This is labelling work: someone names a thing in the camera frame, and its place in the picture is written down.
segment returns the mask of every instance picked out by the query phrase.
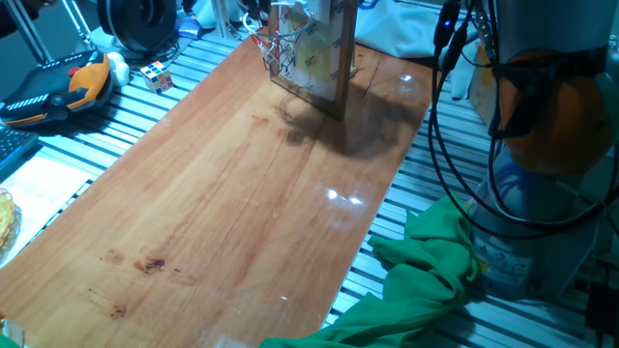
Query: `rubik's cube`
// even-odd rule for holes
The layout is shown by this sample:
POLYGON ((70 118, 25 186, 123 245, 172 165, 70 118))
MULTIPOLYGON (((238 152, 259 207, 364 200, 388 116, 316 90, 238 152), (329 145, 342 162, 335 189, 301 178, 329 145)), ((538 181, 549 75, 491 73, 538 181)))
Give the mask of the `rubik's cube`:
POLYGON ((142 72, 142 76, 144 76, 148 88, 158 95, 174 86, 170 72, 160 62, 149 64, 140 69, 140 71, 142 72))

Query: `wood grain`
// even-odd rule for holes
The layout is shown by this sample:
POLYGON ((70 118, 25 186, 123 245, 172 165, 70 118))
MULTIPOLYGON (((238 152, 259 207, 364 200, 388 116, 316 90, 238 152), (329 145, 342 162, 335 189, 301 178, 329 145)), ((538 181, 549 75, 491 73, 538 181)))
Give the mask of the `wood grain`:
POLYGON ((242 43, 0 271, 0 312, 32 348, 319 329, 429 103, 429 69, 356 61, 339 123, 242 43))

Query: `green fabric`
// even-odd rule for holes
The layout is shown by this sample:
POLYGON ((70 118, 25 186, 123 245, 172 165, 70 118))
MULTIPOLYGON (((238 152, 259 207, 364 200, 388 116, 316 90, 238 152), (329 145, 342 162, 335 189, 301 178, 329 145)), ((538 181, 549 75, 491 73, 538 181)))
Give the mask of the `green fabric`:
POLYGON ((17 343, 0 333, 0 348, 19 348, 17 343))
POLYGON ((367 294, 334 325, 301 339, 269 338, 261 348, 427 347, 438 319, 465 301, 462 280, 478 264, 470 225, 443 198, 415 217, 407 214, 404 240, 372 237, 387 267, 383 300, 367 294))

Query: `net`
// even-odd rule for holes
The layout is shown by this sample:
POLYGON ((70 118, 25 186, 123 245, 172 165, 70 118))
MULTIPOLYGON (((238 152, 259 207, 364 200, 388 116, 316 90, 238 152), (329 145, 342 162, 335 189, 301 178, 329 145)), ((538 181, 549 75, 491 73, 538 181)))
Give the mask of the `net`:
POLYGON ((311 27, 312 17, 305 1, 274 2, 271 7, 271 11, 278 14, 277 20, 270 20, 268 14, 261 14, 261 20, 251 20, 245 14, 243 24, 251 40, 260 49, 264 69, 277 76, 282 72, 287 73, 291 66, 296 65, 295 44, 311 27), (293 15, 293 8, 298 8, 304 15, 293 15), (282 24, 287 26, 286 30, 280 28, 282 24))

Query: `keyboard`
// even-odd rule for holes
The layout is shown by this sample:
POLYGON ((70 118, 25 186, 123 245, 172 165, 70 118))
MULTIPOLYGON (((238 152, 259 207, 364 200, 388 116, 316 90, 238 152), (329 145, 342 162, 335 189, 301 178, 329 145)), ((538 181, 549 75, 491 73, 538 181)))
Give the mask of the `keyboard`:
POLYGON ((7 170, 12 170, 12 164, 20 161, 21 156, 37 144, 38 137, 33 132, 0 127, 0 176, 11 174, 7 170))

